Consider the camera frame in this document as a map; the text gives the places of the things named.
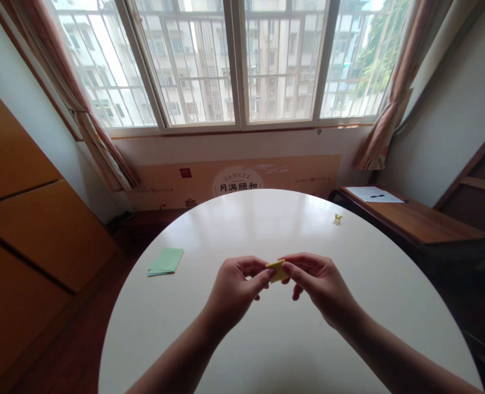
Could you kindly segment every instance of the tree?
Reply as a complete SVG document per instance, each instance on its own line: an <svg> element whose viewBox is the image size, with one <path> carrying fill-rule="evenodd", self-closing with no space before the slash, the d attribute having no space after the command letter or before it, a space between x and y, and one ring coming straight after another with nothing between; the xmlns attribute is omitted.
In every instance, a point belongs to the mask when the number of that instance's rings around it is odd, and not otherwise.
<svg viewBox="0 0 485 394"><path fill-rule="evenodd" d="M363 72L359 78L369 79L372 77L373 80L369 87L367 81L357 84L355 88L355 94L357 96L363 96L365 93L374 94L384 92L388 86L391 72L398 60L396 52L400 47L400 38L401 34L403 34L406 10L409 2L409 0L384 0L381 15L370 20L371 28L368 44L363 49L363 52L357 56L352 74L354 71L358 74L362 66ZM388 26L386 33L383 37L383 42L380 42L387 19ZM379 57L374 64L373 62L379 45L381 46L379 49Z"/></svg>

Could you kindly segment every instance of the window pane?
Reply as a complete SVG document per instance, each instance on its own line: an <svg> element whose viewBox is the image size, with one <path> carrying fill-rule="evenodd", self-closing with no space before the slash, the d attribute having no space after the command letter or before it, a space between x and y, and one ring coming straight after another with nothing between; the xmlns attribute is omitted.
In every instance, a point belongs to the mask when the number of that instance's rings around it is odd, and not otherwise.
<svg viewBox="0 0 485 394"><path fill-rule="evenodd" d="M234 124L222 1L135 3L169 123Z"/></svg>
<svg viewBox="0 0 485 394"><path fill-rule="evenodd" d="M379 112L413 0L341 0L321 118Z"/></svg>
<svg viewBox="0 0 485 394"><path fill-rule="evenodd" d="M105 128L155 126L137 64L112 0L49 2L49 10Z"/></svg>
<svg viewBox="0 0 485 394"><path fill-rule="evenodd" d="M250 122L311 119L328 3L244 1Z"/></svg>

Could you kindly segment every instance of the white paper sheet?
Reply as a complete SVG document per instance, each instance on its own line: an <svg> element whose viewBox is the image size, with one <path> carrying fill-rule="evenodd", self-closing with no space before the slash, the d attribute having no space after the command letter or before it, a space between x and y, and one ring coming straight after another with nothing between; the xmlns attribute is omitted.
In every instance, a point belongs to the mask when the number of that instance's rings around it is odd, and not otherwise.
<svg viewBox="0 0 485 394"><path fill-rule="evenodd" d="M375 186L364 186L356 188L346 188L350 193L355 194L364 202L404 202L393 194L381 190Z"/></svg>

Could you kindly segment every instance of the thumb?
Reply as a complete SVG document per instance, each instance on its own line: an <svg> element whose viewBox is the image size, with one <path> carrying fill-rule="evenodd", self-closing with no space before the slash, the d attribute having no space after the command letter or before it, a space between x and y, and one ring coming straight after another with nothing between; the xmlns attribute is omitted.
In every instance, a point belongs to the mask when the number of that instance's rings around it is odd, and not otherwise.
<svg viewBox="0 0 485 394"><path fill-rule="evenodd" d="M293 281L306 290L308 293L314 287L315 278L309 273L301 270L298 266L293 265L289 262L282 263L282 269L288 276L293 279Z"/></svg>
<svg viewBox="0 0 485 394"><path fill-rule="evenodd" d="M268 268L260 271L257 275L252 277L248 281L248 286L253 297L256 297L267 285L270 283L271 278L275 275L273 268Z"/></svg>

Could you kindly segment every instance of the circular logo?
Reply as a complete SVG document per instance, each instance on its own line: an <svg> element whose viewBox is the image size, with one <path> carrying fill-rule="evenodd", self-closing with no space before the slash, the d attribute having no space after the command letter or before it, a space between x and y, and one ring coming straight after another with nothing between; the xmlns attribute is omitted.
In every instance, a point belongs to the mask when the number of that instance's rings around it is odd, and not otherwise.
<svg viewBox="0 0 485 394"><path fill-rule="evenodd" d="M232 166L220 171L213 180L213 195L217 197L262 187L262 178L255 170L244 166Z"/></svg>

